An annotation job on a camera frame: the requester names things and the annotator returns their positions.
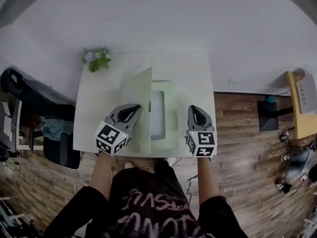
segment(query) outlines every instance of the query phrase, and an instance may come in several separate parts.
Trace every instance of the black chair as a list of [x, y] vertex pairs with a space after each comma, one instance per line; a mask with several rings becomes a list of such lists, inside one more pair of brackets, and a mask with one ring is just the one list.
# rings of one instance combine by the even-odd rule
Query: black chair
[[[0, 79], [2, 91], [10, 92], [18, 98], [30, 110], [39, 116], [46, 118], [57, 118], [66, 121], [74, 121], [75, 107], [73, 105], [62, 105], [51, 102], [41, 93], [27, 84], [27, 80], [15, 69], [7, 68]], [[35, 131], [32, 126], [29, 131], [29, 147], [33, 150], [34, 139], [42, 136], [41, 131]], [[73, 150], [73, 134], [61, 134], [60, 141], [44, 137], [44, 156], [59, 165], [77, 169], [80, 164], [80, 151]]]

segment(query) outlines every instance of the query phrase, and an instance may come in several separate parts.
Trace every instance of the sneaker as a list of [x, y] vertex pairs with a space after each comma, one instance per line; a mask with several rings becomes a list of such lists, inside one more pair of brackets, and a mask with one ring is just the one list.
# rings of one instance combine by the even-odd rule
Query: sneaker
[[290, 158], [290, 154], [289, 153], [285, 153], [281, 156], [281, 161], [285, 162], [288, 161]]
[[170, 167], [173, 167], [174, 164], [175, 164], [175, 162], [176, 162], [176, 158], [166, 158], [165, 161], [168, 162], [168, 165], [169, 165]]
[[132, 162], [126, 162], [124, 164], [124, 169], [131, 169], [134, 168], [134, 165], [132, 164]]

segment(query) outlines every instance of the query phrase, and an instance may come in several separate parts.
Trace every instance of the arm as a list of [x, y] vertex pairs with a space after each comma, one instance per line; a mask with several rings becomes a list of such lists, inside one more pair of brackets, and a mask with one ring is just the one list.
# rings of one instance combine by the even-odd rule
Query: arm
[[80, 189], [50, 223], [44, 238], [71, 237], [80, 227], [93, 220], [94, 231], [106, 222], [111, 186], [111, 157], [100, 153], [89, 186]]
[[221, 196], [210, 158], [198, 158], [199, 218], [205, 234], [217, 238], [247, 238], [231, 207]]

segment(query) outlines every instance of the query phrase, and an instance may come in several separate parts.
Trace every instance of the wooden floor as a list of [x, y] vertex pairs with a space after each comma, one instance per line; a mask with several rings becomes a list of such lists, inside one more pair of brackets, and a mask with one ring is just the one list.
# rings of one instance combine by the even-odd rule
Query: wooden floor
[[[280, 130], [259, 132], [257, 95], [215, 94], [216, 127], [218, 131], [218, 155], [213, 166], [220, 187], [232, 206], [237, 219], [251, 237], [290, 237], [302, 227], [316, 204], [315, 188], [302, 186], [297, 193], [280, 193], [274, 185], [282, 176], [280, 156], [290, 151], [287, 144], [279, 142], [281, 132], [293, 126], [292, 116], [283, 116]], [[290, 98], [275, 98], [278, 108], [291, 106]], [[306, 141], [292, 141], [293, 145]], [[114, 158], [115, 173], [123, 168], [127, 158]], [[78, 170], [71, 170], [43, 157], [40, 151], [22, 152], [21, 171], [13, 172], [0, 165], [0, 193], [10, 195], [10, 202], [17, 212], [23, 212], [28, 220], [34, 220], [37, 229], [44, 230], [56, 214], [74, 195], [74, 184], [87, 184], [92, 174], [96, 156], [84, 153]], [[142, 169], [153, 170], [154, 160], [132, 159]], [[187, 179], [197, 174], [197, 161], [185, 158], [175, 167], [184, 190]], [[190, 192], [193, 195], [191, 209], [198, 215], [198, 183], [194, 179]]]

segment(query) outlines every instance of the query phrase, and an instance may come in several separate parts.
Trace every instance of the black t-shirt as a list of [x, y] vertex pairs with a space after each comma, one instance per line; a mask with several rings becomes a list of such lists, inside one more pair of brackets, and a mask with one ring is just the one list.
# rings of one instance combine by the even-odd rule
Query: black t-shirt
[[206, 200], [196, 220], [176, 179], [140, 169], [126, 169], [114, 177], [109, 201], [96, 189], [83, 187], [44, 234], [45, 238], [71, 236], [247, 237], [223, 196]]

